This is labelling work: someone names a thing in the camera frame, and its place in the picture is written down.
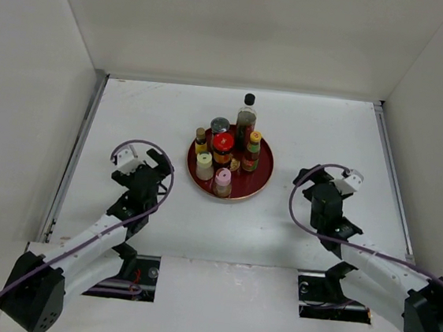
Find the red chili sauce bottle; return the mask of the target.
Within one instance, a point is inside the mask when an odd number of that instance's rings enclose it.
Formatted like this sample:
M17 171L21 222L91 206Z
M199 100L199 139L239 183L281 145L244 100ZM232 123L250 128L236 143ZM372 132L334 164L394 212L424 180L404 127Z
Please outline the red chili sauce bottle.
M262 135L259 131L253 131L249 135L249 141L241 160L241 167L246 172L254 172L259 164Z

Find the small yellow label bottle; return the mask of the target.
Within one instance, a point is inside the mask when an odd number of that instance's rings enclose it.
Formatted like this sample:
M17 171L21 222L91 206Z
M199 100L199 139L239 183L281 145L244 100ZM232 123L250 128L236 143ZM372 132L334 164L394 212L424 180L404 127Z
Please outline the small yellow label bottle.
M195 154L206 152L207 150L207 135L204 128L198 127L195 131Z

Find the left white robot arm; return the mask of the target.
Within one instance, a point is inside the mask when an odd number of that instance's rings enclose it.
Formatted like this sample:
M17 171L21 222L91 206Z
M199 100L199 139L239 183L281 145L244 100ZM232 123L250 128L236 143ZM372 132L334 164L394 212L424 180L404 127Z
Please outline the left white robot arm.
M150 165L134 152L135 140L110 156L112 180L125 192L82 233L44 254L20 256L0 291L0 310L27 332L47 332L64 306L83 293L136 298L142 293L135 271L136 250L128 244L166 200L174 179L168 155L148 144Z

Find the tall dark soy sauce bottle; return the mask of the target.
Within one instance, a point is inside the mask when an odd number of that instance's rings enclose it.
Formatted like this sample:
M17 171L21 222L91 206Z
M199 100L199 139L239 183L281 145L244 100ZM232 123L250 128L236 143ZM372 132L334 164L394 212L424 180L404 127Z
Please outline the tall dark soy sauce bottle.
M255 130L257 114L254 109L255 96L247 93L244 105L238 110L235 128L235 148L242 151L246 148L250 134Z

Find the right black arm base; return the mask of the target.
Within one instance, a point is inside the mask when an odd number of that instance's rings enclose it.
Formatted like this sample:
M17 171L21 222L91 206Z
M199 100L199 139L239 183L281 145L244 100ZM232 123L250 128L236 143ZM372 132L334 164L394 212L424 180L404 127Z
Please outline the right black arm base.
M350 300L342 292L341 279L354 270L353 266L342 262L325 272L299 272L297 289L300 318L370 325L370 309L358 301Z

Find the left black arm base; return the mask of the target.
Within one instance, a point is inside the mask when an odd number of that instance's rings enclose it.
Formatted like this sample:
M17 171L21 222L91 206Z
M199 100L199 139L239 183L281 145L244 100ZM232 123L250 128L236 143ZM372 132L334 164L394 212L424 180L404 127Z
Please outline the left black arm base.
M161 256L137 255L135 258L132 252L118 274L97 283L83 294L87 297L154 302L161 265Z

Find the red lid sauce jar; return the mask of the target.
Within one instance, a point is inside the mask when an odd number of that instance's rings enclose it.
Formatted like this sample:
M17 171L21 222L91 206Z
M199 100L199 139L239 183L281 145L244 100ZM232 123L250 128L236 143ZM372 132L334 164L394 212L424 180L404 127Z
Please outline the red lid sauce jar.
M229 132L222 132L214 135L212 139L213 159L217 167L227 167L231 163L234 138Z

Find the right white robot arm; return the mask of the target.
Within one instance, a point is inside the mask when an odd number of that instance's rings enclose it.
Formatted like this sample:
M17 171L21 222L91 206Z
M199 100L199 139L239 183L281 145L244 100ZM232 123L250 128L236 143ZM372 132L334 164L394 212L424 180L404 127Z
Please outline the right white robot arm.
M357 301L400 332L443 332L443 277L380 251L343 212L344 200L359 191L363 175L340 166L342 176L334 178L329 168L303 168L292 182L295 189L310 183L302 191L310 203L309 224L296 224L340 261L325 273L325 296Z

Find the cream cap spice jar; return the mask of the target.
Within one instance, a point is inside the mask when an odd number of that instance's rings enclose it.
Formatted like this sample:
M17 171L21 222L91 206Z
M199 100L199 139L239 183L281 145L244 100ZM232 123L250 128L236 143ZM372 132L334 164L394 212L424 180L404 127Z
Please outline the cream cap spice jar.
M201 181L209 181L214 176L213 158L210 152L204 151L196 155L195 174Z

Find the pink cap spice jar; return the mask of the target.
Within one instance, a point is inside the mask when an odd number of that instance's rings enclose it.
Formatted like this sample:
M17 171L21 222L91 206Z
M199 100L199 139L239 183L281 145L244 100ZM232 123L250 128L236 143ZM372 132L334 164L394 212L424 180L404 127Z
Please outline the pink cap spice jar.
M213 193L220 197L229 197L232 193L232 174L227 168L220 168L216 171L214 181L212 184Z

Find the silver cap spice shaker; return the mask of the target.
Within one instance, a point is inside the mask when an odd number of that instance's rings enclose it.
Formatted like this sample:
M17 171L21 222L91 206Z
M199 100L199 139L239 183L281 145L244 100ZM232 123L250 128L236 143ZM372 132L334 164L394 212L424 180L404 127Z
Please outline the silver cap spice shaker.
M228 132L230 128L230 122L224 117L215 117L210 123L211 133L217 135L219 133Z

